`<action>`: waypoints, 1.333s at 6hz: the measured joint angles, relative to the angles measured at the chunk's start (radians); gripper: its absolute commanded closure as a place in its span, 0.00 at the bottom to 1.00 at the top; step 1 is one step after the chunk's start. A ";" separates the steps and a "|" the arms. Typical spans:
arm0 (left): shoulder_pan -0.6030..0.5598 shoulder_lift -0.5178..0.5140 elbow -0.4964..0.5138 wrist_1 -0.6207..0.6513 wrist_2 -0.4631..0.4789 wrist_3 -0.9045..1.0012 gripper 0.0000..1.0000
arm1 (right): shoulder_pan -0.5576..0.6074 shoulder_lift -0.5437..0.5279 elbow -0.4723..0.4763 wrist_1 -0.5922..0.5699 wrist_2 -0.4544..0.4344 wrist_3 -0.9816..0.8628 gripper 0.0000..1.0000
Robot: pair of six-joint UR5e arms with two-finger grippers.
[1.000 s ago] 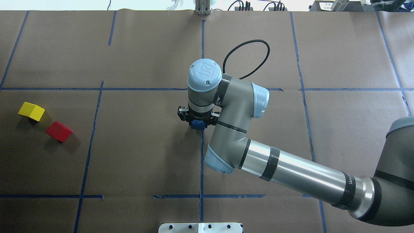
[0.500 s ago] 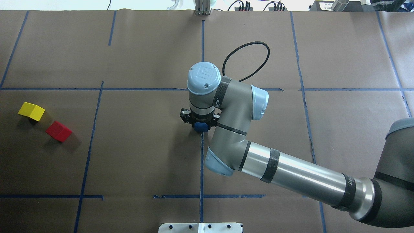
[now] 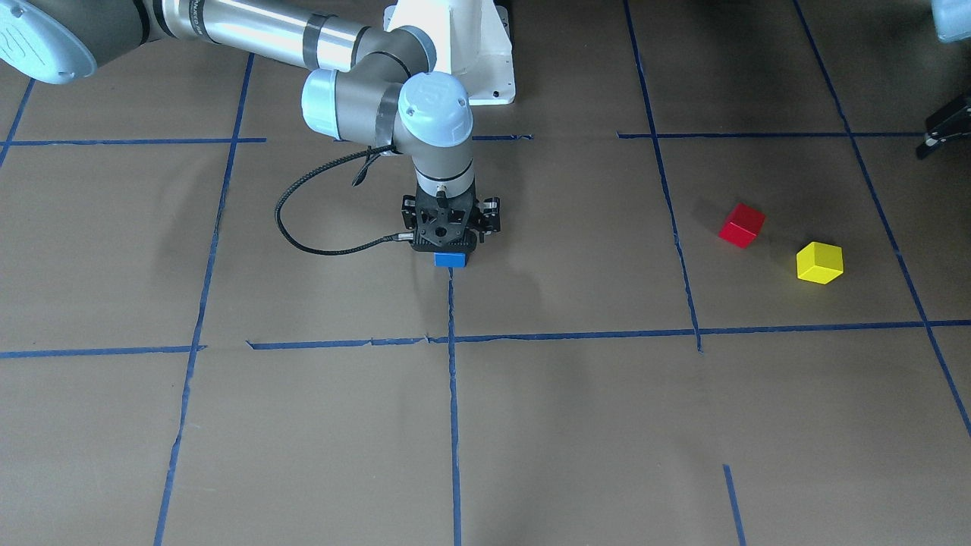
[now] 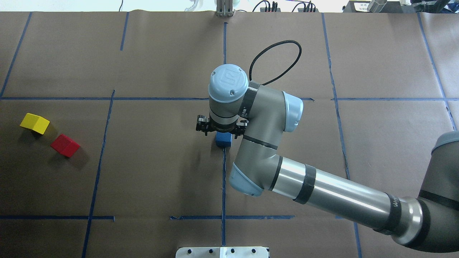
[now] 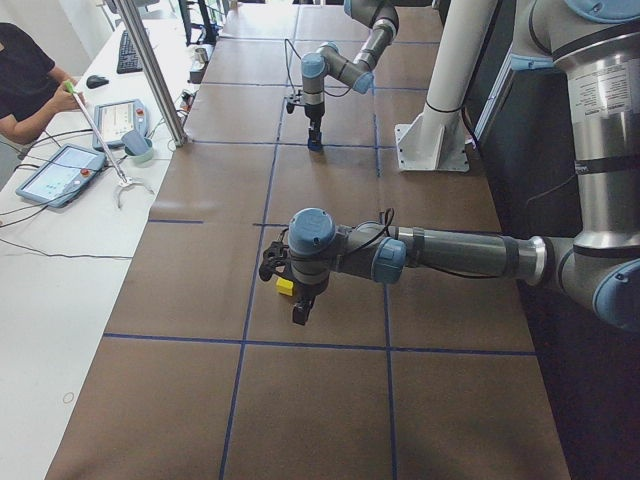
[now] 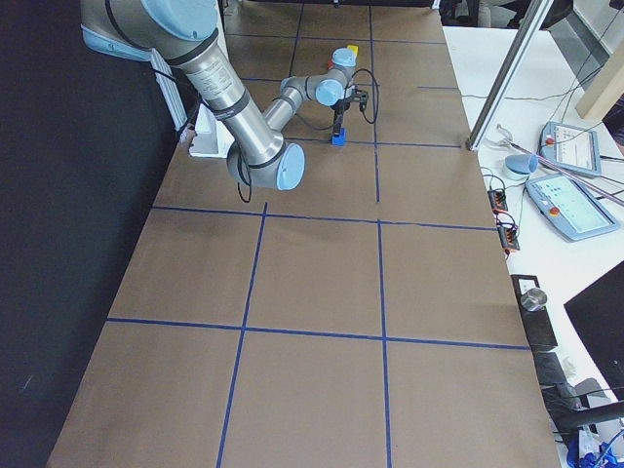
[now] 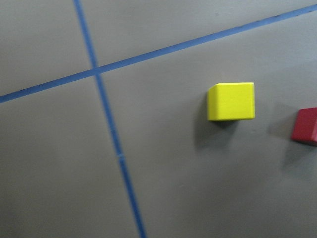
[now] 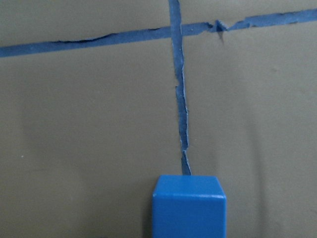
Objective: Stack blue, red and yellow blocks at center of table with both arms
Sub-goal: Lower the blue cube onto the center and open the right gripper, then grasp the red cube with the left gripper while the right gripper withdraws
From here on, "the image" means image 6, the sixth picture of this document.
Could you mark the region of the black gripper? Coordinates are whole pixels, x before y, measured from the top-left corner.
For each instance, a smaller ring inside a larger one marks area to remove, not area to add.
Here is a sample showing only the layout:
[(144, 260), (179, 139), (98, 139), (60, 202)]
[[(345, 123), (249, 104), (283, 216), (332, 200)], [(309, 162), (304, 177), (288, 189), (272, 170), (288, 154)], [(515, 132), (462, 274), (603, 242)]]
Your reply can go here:
[(339, 99), (336, 104), (333, 106), (333, 122), (332, 122), (332, 131), (336, 133), (340, 133), (343, 124), (343, 116), (344, 112), (348, 111), (351, 105), (352, 98), (344, 97)]

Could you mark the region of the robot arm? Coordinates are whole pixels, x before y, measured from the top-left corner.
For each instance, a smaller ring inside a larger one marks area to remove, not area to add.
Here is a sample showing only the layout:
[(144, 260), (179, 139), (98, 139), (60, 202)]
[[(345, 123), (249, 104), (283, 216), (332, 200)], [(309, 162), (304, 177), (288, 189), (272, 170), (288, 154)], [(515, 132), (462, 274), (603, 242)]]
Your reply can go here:
[(142, 61), (157, 51), (186, 75), (234, 138), (229, 173), (250, 188), (296, 188), (304, 175), (304, 151), (285, 140), (283, 128), (304, 102), (333, 107), (354, 90), (357, 54), (339, 48), (326, 73), (285, 79), (280, 94), (260, 111), (218, 45), (214, 1), (83, 1), (80, 7), (83, 39), (92, 50)]

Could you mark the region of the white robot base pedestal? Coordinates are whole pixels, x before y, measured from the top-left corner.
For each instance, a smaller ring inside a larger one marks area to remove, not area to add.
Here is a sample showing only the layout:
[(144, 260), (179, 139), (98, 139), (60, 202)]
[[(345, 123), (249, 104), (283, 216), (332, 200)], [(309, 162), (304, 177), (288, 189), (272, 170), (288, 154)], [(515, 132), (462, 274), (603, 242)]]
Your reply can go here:
[(223, 123), (216, 120), (205, 104), (201, 104), (189, 154), (198, 158), (225, 159), (233, 142), (234, 137)]

